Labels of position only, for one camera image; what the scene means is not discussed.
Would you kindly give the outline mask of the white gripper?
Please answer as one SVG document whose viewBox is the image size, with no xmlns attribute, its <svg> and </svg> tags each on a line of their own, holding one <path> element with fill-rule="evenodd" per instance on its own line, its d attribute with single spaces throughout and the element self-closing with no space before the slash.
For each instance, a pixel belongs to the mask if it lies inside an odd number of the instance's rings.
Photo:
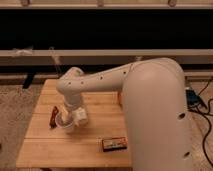
<svg viewBox="0 0 213 171">
<path fill-rule="evenodd" d="M 62 112 L 63 123 L 69 122 L 69 112 L 75 111 L 75 123 L 78 126 L 85 125 L 88 122 L 88 116 L 84 108 L 79 108 L 83 106 L 83 98 L 81 95 L 65 96 L 64 106 L 66 110 Z"/>
</svg>

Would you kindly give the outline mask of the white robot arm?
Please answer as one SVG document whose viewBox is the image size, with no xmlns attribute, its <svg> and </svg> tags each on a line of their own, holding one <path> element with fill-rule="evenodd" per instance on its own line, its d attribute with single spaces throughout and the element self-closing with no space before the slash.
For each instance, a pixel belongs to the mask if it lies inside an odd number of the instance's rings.
<svg viewBox="0 0 213 171">
<path fill-rule="evenodd" d="M 83 92 L 120 91 L 133 171 L 193 171 L 185 77 L 173 59 L 129 63 L 85 75 L 69 69 L 57 82 L 69 110 Z"/>
</svg>

